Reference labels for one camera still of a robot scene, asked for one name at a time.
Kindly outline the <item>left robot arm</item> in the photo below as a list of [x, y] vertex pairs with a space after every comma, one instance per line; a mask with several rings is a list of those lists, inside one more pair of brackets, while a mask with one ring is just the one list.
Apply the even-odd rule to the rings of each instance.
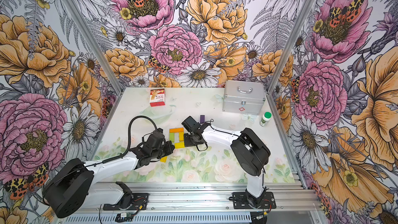
[[155, 145], [146, 142], [130, 149], [124, 156], [86, 161], [72, 159], [48, 182], [43, 197], [58, 218], [65, 218], [81, 208], [109, 205], [112, 210], [125, 210], [134, 205], [131, 189], [118, 181], [113, 186], [96, 186], [100, 181], [125, 171], [132, 171], [171, 155], [171, 141]]

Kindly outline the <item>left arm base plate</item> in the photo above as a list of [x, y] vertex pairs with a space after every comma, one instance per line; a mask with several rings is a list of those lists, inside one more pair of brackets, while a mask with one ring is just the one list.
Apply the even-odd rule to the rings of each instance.
[[146, 210], [148, 204], [148, 193], [124, 194], [116, 204], [105, 204], [104, 211], [142, 211]]

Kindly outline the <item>yellow block crosswise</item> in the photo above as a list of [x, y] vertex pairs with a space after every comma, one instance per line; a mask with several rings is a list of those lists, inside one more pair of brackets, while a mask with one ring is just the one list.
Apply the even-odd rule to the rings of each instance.
[[176, 149], [185, 148], [184, 142], [175, 143], [174, 146], [175, 146]]

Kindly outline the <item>short yellow block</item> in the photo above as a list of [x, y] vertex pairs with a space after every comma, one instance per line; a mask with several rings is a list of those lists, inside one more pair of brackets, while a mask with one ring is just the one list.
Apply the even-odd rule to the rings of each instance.
[[183, 142], [184, 141], [184, 133], [183, 132], [179, 132], [179, 141]]

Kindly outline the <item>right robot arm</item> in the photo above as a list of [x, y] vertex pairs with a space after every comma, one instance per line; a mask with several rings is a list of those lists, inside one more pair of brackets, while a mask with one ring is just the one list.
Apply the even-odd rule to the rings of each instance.
[[266, 187], [264, 185], [265, 166], [271, 156], [270, 150], [250, 128], [242, 131], [228, 131], [212, 126], [209, 122], [202, 124], [183, 123], [187, 130], [183, 140], [186, 147], [208, 147], [210, 144], [229, 146], [239, 165], [247, 174], [246, 201], [250, 207], [259, 208], [264, 203]]

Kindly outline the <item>green block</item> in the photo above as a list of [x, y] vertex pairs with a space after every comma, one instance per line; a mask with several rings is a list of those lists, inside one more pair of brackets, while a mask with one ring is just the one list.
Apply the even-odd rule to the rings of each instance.
[[175, 142], [175, 133], [169, 133], [169, 139], [172, 143]]

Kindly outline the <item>orange long block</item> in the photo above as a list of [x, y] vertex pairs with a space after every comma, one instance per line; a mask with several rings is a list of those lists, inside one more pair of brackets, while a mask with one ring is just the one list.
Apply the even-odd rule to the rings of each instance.
[[172, 128], [169, 130], [170, 133], [180, 133], [184, 132], [184, 128]]

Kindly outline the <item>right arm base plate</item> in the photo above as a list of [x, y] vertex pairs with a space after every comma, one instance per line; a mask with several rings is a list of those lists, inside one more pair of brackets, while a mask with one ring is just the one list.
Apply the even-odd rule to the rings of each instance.
[[272, 192], [264, 191], [258, 198], [252, 196], [247, 191], [233, 192], [229, 197], [234, 209], [276, 209], [276, 200]]

